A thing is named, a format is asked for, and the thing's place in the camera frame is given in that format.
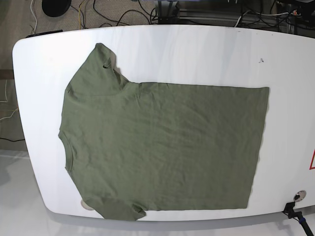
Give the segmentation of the black round stand base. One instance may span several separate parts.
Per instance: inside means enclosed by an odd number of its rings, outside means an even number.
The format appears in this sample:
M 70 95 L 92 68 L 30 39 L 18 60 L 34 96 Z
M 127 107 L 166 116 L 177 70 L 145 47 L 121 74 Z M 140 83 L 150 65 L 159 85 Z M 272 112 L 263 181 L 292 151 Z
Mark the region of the black round stand base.
M 43 0 L 42 10 L 49 17 L 59 17 L 65 14 L 71 5 L 71 0 Z

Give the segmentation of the right silver table grommet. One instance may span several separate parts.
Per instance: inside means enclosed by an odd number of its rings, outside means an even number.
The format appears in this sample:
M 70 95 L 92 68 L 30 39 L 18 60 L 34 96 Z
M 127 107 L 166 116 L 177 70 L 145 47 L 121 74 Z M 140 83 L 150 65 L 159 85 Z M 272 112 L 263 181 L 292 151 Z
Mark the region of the right silver table grommet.
M 293 200 L 295 202 L 300 202 L 306 197 L 306 194 L 307 192 L 305 190 L 301 190 L 294 195 Z

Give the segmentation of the olive green T-shirt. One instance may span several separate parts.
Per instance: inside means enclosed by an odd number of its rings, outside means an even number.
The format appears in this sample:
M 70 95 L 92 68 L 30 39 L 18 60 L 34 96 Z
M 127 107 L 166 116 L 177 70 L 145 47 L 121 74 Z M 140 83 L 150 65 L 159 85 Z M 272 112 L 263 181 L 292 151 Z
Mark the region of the olive green T-shirt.
M 59 139 L 84 203 L 103 218 L 245 209 L 269 88 L 134 83 L 101 43 L 64 91 Z

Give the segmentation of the aluminium frame base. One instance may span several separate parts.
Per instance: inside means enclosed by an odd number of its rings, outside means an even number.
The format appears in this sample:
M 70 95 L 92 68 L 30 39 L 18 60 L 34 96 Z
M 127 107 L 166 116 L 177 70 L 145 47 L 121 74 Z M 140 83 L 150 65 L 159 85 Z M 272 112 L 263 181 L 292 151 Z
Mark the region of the aluminium frame base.
M 155 0 L 159 24 L 231 25 L 243 14 L 242 0 Z

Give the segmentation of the red triangle sticker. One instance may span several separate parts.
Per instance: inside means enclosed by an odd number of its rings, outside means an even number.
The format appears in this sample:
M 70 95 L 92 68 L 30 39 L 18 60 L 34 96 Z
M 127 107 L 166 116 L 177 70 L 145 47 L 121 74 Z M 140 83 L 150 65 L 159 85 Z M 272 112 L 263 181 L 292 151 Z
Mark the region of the red triangle sticker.
M 312 155 L 312 159 L 311 159 L 311 163 L 310 163 L 309 169 L 313 170 L 314 168 L 315 168 L 315 150 L 314 150 L 313 155 Z

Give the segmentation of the left silver table grommet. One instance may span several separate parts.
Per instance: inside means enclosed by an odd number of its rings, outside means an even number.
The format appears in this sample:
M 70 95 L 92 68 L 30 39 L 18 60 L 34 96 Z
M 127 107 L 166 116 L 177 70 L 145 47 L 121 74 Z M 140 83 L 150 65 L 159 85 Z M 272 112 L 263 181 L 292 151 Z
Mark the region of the left silver table grommet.
M 93 211 L 94 209 L 92 207 L 90 207 L 89 205 L 87 205 L 83 200 L 81 200 L 81 206 L 86 209 L 86 210 L 89 210 L 89 211 Z

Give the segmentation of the silver table grommet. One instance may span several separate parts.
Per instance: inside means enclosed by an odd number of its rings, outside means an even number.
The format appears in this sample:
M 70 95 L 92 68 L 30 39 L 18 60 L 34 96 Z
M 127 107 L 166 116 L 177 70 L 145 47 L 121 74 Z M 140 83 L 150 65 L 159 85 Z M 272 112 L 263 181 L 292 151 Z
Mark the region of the silver table grommet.
M 307 192 L 305 190 L 301 190 L 294 195 L 293 200 L 295 202 L 300 202 L 306 197 L 306 194 Z
M 87 205 L 83 200 L 81 200 L 81 206 L 86 209 L 86 210 L 89 210 L 89 211 L 93 211 L 94 209 L 92 207 L 90 207 L 89 205 Z

